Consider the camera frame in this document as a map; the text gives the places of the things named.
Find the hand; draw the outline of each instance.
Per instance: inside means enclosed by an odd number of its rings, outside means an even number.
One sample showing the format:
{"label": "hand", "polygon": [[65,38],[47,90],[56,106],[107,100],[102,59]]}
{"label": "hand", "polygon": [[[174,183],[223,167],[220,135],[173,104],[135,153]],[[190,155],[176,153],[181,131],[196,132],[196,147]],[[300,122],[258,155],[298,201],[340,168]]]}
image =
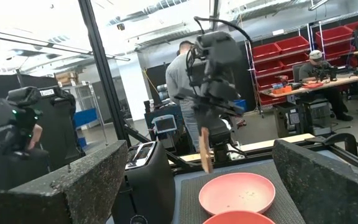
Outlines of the hand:
{"label": "hand", "polygon": [[35,144],[40,141],[41,134],[42,134],[42,127],[36,124],[32,130],[32,137],[30,140],[30,144],[28,146],[28,150],[33,149]]}

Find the table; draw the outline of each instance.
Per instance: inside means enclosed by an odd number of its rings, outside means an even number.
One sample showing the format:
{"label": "table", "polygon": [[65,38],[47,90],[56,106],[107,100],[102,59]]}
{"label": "table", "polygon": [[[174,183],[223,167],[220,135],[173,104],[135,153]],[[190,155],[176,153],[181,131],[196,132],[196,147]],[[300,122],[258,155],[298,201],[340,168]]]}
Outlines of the table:
{"label": "table", "polygon": [[325,83],[323,86],[314,88],[314,89],[300,88],[298,90],[293,90],[291,92],[281,93],[281,94],[267,93],[266,91],[261,91],[261,93],[271,96],[271,97],[274,97],[274,98],[277,98],[277,97],[290,96],[290,95],[295,95],[295,94],[300,94],[300,93],[307,93],[307,92],[321,90],[324,88],[329,88],[329,87],[334,87],[334,86],[340,86],[340,85],[344,85],[344,84],[348,84],[348,83],[352,83],[352,82],[358,82],[357,76],[350,77],[350,75],[352,75],[352,74],[351,73],[343,74],[343,75],[339,74],[339,75],[337,75],[337,81]]}
{"label": "table", "polygon": [[[292,136],[289,138],[283,138],[286,141],[290,141],[290,142],[298,142],[298,141],[303,141],[306,138],[311,138],[313,137],[311,134],[302,134],[302,135],[298,135],[298,136]],[[248,151],[248,150],[253,150],[253,149],[260,149],[260,148],[264,148],[264,147],[270,147],[273,146],[273,142],[274,140],[271,141],[264,141],[264,142],[258,142],[255,144],[248,144],[248,145],[244,145],[241,147],[242,150]],[[341,158],[339,158],[338,156],[336,156],[335,154],[333,154],[331,151],[320,151],[318,152],[322,155],[325,155],[327,157],[330,157],[332,159],[337,159],[341,161]],[[182,157],[182,159],[190,159],[190,156],[184,156]],[[250,166],[254,166],[257,164],[262,164],[264,162],[270,162],[272,161],[271,159],[269,160],[265,160],[265,161],[259,161],[259,162],[252,162],[252,163],[248,163],[248,164],[241,164],[241,165],[236,165],[236,166],[230,166],[230,167],[223,167],[223,168],[218,168],[215,169],[214,172],[225,172],[225,171],[229,171],[232,169],[238,169],[238,168],[243,168],[243,167],[250,167]],[[181,175],[176,175],[175,176],[175,191],[176,191],[176,200],[175,200],[175,212],[173,214],[173,224],[181,224],[179,221],[179,215],[180,215],[180,200],[181,200],[181,183],[183,180],[187,180],[187,179],[192,179],[195,177],[201,177],[203,175],[208,175],[203,171],[199,171],[199,172],[192,172],[189,174],[181,174]]]}
{"label": "table", "polygon": [[[309,138],[313,138],[313,137],[314,136],[312,134],[300,134],[297,136],[291,136],[291,137],[286,137],[286,138],[281,138],[281,139],[286,140],[290,143],[296,143],[296,142],[302,142],[305,139],[309,139]],[[241,146],[240,149],[242,151],[246,152],[246,151],[250,151],[250,150],[254,150],[254,149],[263,149],[266,147],[272,147],[274,145],[274,140],[257,142],[257,143],[253,143],[253,144],[246,144],[246,145]],[[196,160],[201,159],[199,153],[191,154],[191,155],[187,155],[187,156],[181,156],[180,158],[186,162],[196,161]]]}

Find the man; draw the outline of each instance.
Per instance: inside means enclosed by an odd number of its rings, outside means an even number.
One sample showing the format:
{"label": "man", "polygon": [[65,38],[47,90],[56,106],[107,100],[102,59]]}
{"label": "man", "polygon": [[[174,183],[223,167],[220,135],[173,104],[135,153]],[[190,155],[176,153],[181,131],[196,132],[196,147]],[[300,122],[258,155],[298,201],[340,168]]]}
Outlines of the man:
{"label": "man", "polygon": [[[299,80],[303,83],[315,82],[316,77],[313,77],[311,71],[314,68],[321,68],[324,65],[331,66],[327,61],[323,60],[323,53],[319,50],[314,50],[309,54],[309,62],[304,64],[299,70]],[[352,116],[349,116],[347,113],[347,107],[343,102],[342,95],[340,91],[335,88],[325,88],[322,90],[314,91],[313,93],[322,94],[333,107],[334,114],[336,119],[341,121],[351,121],[353,120]]]}
{"label": "man", "polygon": [[186,72],[186,56],[187,52],[192,48],[192,46],[193,44],[187,40],[180,43],[179,51],[177,52],[179,55],[168,66],[167,71],[165,72],[165,79],[167,81],[169,97],[173,102],[180,105],[187,131],[191,137],[191,140],[193,141],[193,145],[196,151],[199,152],[199,134],[195,113],[192,108],[193,102],[190,100],[179,101],[174,98],[180,88],[186,88],[193,91]]}

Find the cap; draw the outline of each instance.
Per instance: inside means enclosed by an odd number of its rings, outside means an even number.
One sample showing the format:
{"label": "cap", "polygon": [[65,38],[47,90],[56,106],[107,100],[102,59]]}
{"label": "cap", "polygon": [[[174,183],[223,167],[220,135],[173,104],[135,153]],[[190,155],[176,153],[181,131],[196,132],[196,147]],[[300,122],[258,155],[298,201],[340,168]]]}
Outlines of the cap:
{"label": "cap", "polygon": [[312,59],[315,62],[319,62],[323,59],[323,53],[321,53],[321,51],[319,51],[319,50],[313,50],[309,54],[309,59]]}

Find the gray sweater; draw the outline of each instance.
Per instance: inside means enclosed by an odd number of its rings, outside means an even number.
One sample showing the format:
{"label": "gray sweater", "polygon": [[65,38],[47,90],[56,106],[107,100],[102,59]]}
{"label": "gray sweater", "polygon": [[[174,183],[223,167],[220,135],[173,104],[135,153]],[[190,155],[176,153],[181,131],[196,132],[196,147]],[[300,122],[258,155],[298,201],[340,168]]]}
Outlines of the gray sweater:
{"label": "gray sweater", "polygon": [[[168,86],[168,94],[173,102],[180,105],[182,111],[192,110],[193,102],[189,100],[177,100],[175,95],[179,92],[180,88],[185,88],[193,91],[190,86],[190,80],[186,72],[186,54],[177,56],[173,62],[168,66],[165,73],[165,79]],[[199,89],[195,88],[197,94],[200,93]]]}

